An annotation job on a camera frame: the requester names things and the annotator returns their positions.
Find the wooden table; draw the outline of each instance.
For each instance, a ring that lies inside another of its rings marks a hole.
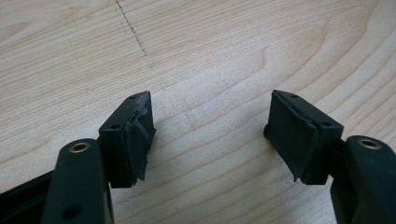
[[[263,137],[273,89],[396,148],[396,2],[2,1],[0,192],[152,94],[147,180],[117,223],[334,223]]]

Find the black plastic part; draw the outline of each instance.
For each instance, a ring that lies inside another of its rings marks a hole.
[[[396,223],[396,155],[392,149],[374,138],[351,136],[341,155],[353,190],[334,185],[334,178],[332,201],[337,221]]]
[[[111,188],[129,188],[144,180],[147,155],[156,130],[149,91],[128,97],[99,129]]]
[[[328,157],[344,127],[298,95],[273,91],[264,135],[289,166],[294,181],[323,185]]]
[[[0,194],[0,223],[39,223],[52,171]]]
[[[67,144],[59,153],[41,223],[113,223],[107,183],[96,140]]]

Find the screw hole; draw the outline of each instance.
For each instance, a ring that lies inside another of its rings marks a hole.
[[[358,143],[361,144],[361,146],[370,148],[370,149],[380,149],[381,145],[379,145],[377,142],[372,141],[370,139],[359,139]]]
[[[62,218],[65,220],[74,219],[81,215],[82,211],[83,209],[81,204],[73,204],[64,209],[64,212],[62,213]]]
[[[113,125],[111,125],[110,128],[112,128],[112,129],[118,129],[119,127],[120,127],[119,124],[113,124]]]
[[[89,143],[76,143],[69,148],[69,151],[72,153],[79,153],[87,150],[90,147]]]

